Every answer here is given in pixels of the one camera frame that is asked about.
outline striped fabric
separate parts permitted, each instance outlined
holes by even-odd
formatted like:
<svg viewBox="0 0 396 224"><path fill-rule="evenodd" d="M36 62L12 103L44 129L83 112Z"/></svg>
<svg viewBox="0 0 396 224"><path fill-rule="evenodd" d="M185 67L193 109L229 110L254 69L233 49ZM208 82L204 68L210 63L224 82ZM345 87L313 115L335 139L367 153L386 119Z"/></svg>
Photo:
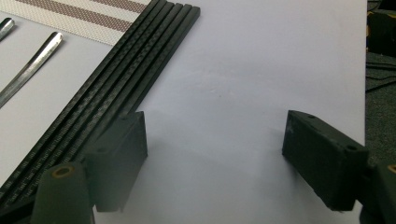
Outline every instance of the striped fabric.
<svg viewBox="0 0 396 224"><path fill-rule="evenodd" d="M0 10L115 45L150 0L0 0Z"/></svg>

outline gray surface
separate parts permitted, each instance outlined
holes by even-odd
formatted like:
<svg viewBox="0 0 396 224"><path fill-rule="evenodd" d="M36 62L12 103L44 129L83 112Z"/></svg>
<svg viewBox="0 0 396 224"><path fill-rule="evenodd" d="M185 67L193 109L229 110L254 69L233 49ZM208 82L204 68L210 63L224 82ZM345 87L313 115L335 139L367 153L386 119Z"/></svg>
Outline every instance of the gray surface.
<svg viewBox="0 0 396 224"><path fill-rule="evenodd" d="M367 62L392 63L396 59L380 54L367 53ZM366 89L396 81L396 71L367 69L369 77L392 77L384 80L366 79ZM396 160L396 85L387 86L366 94L366 146L371 151L369 162Z"/></svg>

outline black plastic part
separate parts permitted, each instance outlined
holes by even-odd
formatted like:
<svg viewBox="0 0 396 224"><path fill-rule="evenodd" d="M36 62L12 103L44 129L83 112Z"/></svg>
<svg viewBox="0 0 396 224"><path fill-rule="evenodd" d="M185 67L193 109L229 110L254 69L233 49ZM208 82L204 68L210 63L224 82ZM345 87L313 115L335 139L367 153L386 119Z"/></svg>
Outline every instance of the black plastic part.
<svg viewBox="0 0 396 224"><path fill-rule="evenodd" d="M379 9L396 10L396 2L393 0L381 0Z"/></svg>
<svg viewBox="0 0 396 224"><path fill-rule="evenodd" d="M21 202L15 203L0 212L0 223L29 223L32 215L33 206L35 203L35 196L25 199Z"/></svg>
<svg viewBox="0 0 396 224"><path fill-rule="evenodd" d="M379 201L375 196L373 172L374 168L368 168L363 174L361 174L357 200L364 206L364 211L361 211L361 216L371 216L373 219L380 219L382 214L378 204Z"/></svg>
<svg viewBox="0 0 396 224"><path fill-rule="evenodd" d="M79 162L54 166L40 180L32 224L92 224L85 170Z"/></svg>
<svg viewBox="0 0 396 224"><path fill-rule="evenodd" d="M382 217L370 213L365 207L361 209L359 221L361 224L386 224Z"/></svg>
<svg viewBox="0 0 396 224"><path fill-rule="evenodd" d="M282 152L329 208L352 210L367 149L321 119L289 111Z"/></svg>
<svg viewBox="0 0 396 224"><path fill-rule="evenodd" d="M50 167L83 161L84 148L117 117L134 112L199 12L151 1L0 188L0 209L34 196Z"/></svg>
<svg viewBox="0 0 396 224"><path fill-rule="evenodd" d="M143 112L117 119L89 146L85 163L92 203L98 212L122 208L148 156Z"/></svg>
<svg viewBox="0 0 396 224"><path fill-rule="evenodd" d="M386 223L396 223L396 163L381 163L373 173L373 188Z"/></svg>
<svg viewBox="0 0 396 224"><path fill-rule="evenodd" d="M396 11L378 9L369 13L368 49L370 52L396 57Z"/></svg>

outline black cable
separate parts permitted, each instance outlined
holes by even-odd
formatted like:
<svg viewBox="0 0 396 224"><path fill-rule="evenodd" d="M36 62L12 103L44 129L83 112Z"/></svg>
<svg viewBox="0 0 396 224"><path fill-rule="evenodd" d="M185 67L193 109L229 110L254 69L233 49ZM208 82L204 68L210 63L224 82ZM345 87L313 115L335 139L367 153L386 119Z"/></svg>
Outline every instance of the black cable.
<svg viewBox="0 0 396 224"><path fill-rule="evenodd" d="M383 85L380 85L380 86L377 86L377 87L373 87L373 88L371 88L371 89L368 89L368 90L366 90L366 93L370 93L370 92L373 92L373 91L378 91L378 90L380 90L380 89L383 89L383 88L385 88L385 87L388 87L388 86L391 86L391 85L394 85L394 84L396 84L396 81L391 81L391 82L388 82L388 83L386 83L386 84L383 84Z"/></svg>
<svg viewBox="0 0 396 224"><path fill-rule="evenodd" d="M385 71L396 71L396 67L366 65L366 68L367 69L376 69L376 70L385 70Z"/></svg>
<svg viewBox="0 0 396 224"><path fill-rule="evenodd" d="M369 77L369 76L366 76L366 78L374 79L374 80L385 80L385 79L393 78L393 77L396 77L396 76L390 76L390 77Z"/></svg>
<svg viewBox="0 0 396 224"><path fill-rule="evenodd" d="M367 63L370 63L370 64L378 64L378 65L387 65L387 66L395 66L396 67L396 64L393 64L393 63L371 63L371 62L366 62L366 64Z"/></svg>

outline table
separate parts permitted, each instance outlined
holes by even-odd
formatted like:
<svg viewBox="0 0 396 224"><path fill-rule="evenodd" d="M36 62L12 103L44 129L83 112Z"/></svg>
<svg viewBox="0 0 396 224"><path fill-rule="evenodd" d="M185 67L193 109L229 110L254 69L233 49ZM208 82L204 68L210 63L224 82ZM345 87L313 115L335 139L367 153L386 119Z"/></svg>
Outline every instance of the table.
<svg viewBox="0 0 396 224"><path fill-rule="evenodd" d="M192 1L202 9L138 110L148 159L123 213L96 223L359 223L332 212L281 155L289 109L364 144L366 3ZM55 31L12 17L0 89ZM3 183L111 47L64 44L0 109Z"/></svg>

